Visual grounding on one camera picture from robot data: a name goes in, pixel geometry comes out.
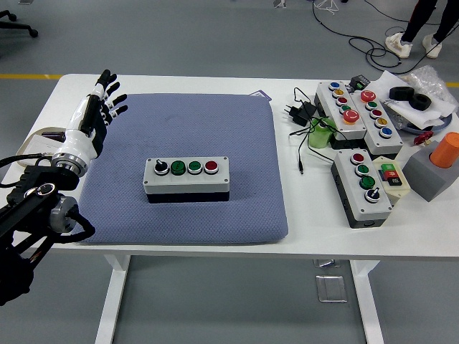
tape roll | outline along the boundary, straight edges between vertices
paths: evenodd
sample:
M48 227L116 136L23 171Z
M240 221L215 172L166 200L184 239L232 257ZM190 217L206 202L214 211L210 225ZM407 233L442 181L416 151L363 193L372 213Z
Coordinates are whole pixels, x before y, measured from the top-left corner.
M389 98L392 100L406 101L415 95L415 89L409 86L393 87L389 91Z
M415 93L413 97L408 100L410 103L411 107L413 109L419 110L419 111L424 111L427 108L429 108L430 104L432 104L432 101L430 98L426 95L421 95L420 93Z

black pants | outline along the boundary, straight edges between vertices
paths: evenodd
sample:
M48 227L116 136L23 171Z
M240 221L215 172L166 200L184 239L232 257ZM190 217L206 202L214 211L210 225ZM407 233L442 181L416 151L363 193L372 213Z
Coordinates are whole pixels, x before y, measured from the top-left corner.
M421 27L427 23L435 9L437 0L419 0L411 15L407 31L402 36L402 41L412 42ZM445 10L443 11L442 21L437 32L433 35L438 42L445 39L446 35L454 27L459 19L459 0L448 0Z

blue pad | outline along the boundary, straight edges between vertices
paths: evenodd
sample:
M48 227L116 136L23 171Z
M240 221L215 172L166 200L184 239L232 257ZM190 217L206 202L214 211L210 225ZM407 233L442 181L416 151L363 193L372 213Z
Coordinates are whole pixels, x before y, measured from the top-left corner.
M288 233L267 99L248 95L129 95L92 162L80 213L96 228L87 242L249 244ZM150 204L147 158L227 156L229 201Z

power plug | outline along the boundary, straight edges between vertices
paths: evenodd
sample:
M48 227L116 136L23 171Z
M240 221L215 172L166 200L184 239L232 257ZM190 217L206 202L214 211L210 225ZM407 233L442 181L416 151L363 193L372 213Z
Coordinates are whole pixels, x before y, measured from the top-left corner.
M289 108L288 114L292 117L293 122L303 127L307 126L317 110L317 107L310 102L304 102L300 107L287 107Z

table leg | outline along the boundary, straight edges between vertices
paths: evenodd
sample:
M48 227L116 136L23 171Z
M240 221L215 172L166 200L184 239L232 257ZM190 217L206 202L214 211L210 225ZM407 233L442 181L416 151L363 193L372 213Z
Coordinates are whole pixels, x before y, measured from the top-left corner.
M368 274L378 263L379 260L351 260L361 320L364 324L366 342L368 344L384 344L378 313L374 304L372 286L368 278Z
M108 285L107 297L100 317L98 334L95 344L111 344L115 334L116 319L123 297L124 283L128 274L131 256L106 254L105 258L112 266L112 277Z

